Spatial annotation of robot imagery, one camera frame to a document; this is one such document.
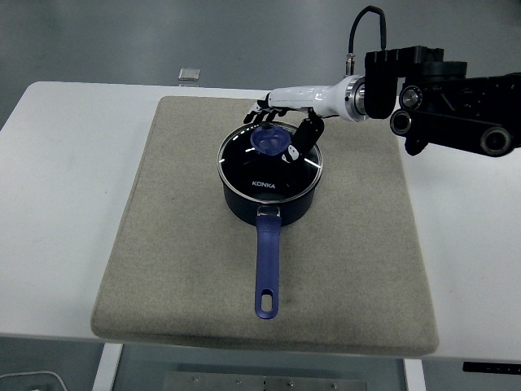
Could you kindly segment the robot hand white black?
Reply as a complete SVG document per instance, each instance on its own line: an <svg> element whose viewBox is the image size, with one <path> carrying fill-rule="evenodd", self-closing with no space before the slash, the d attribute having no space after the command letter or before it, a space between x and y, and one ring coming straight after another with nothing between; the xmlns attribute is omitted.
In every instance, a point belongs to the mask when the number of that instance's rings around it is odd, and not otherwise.
<svg viewBox="0 0 521 391"><path fill-rule="evenodd" d="M289 111L304 112L307 117L291 136L291 144L282 160L293 163L305 156L321 137L325 118L338 116L347 121L366 119L365 78L352 75L334 86L294 86L270 91L249 109L243 122L272 121Z"/></svg>

